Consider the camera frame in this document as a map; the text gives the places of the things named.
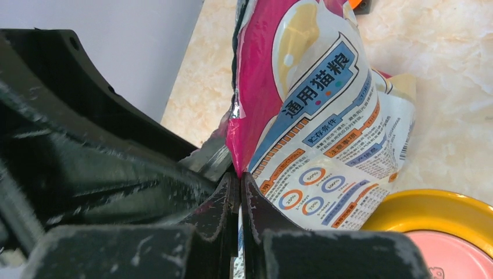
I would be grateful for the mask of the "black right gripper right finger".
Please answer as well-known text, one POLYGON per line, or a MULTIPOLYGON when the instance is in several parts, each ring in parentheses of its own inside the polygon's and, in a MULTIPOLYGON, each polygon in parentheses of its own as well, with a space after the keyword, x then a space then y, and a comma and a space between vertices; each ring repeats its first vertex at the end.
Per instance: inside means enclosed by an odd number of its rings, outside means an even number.
POLYGON ((241 177, 246 278, 430 278, 417 246, 383 231, 305 230, 241 177))

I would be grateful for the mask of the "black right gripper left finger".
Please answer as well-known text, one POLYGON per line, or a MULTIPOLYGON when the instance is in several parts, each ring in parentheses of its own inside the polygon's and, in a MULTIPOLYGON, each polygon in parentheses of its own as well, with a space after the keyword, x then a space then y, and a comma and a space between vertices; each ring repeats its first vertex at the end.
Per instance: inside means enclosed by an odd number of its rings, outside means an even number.
POLYGON ((22 278, 229 278, 238 244, 239 181, 177 224, 60 226, 30 255, 22 278))

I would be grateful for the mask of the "pink pet food bag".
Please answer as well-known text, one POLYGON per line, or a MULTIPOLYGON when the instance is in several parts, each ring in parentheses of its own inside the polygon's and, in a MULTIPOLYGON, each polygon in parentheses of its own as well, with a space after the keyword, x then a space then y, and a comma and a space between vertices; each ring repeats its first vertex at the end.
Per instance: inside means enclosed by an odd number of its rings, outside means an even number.
POLYGON ((371 67, 358 1, 239 1, 233 99, 182 163, 229 166, 295 224, 358 230, 389 194, 414 125, 415 80, 371 67))

